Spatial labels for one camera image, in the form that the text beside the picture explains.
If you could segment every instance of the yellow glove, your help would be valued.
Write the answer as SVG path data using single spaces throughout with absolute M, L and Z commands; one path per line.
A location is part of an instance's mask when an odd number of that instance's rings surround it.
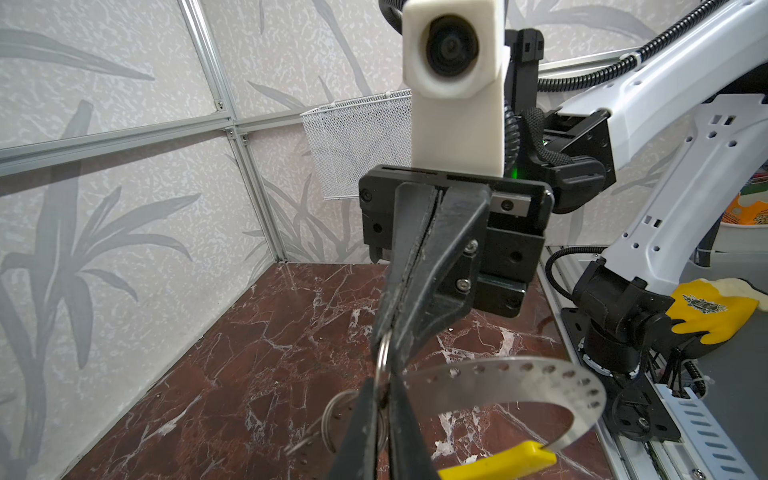
M 698 279 L 682 283 L 672 297 L 675 303 L 667 315 L 671 319 L 684 320 L 672 327 L 672 331 L 709 332 L 701 339 L 704 345 L 728 340 L 739 331 L 756 308 L 768 311 L 768 296 L 737 278 L 715 282 Z

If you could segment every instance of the camera lens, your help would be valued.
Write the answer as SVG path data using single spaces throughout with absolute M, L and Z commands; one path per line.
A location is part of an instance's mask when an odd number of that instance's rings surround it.
M 463 18 L 446 15 L 432 22 L 427 39 L 427 62 L 436 74 L 455 77 L 478 56 L 475 29 Z

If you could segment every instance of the white mesh basket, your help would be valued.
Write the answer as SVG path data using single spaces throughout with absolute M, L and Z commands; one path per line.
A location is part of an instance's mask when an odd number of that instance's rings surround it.
M 357 197 L 378 164 L 411 166 L 411 91 L 333 102 L 302 114 L 323 196 Z

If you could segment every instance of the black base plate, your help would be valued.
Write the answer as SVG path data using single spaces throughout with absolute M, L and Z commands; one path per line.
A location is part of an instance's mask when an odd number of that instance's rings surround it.
M 573 308 L 563 309 L 561 315 L 568 336 L 571 337 L 574 347 L 578 349 L 591 321 L 589 317 L 581 315 Z M 589 368 L 589 365 L 581 358 L 581 354 L 579 355 L 579 363 Z M 637 424 L 637 420 L 642 416 L 649 422 L 652 439 L 680 441 L 680 430 L 677 429 L 674 420 L 670 417 L 654 387 L 645 376 L 635 383 L 630 390 L 622 394 L 616 408 L 615 419 L 611 407 L 622 387 L 613 377 L 598 373 L 598 378 L 603 382 L 607 394 L 603 419 L 608 430 L 613 433 L 624 433 L 630 438 L 641 437 L 646 431 Z

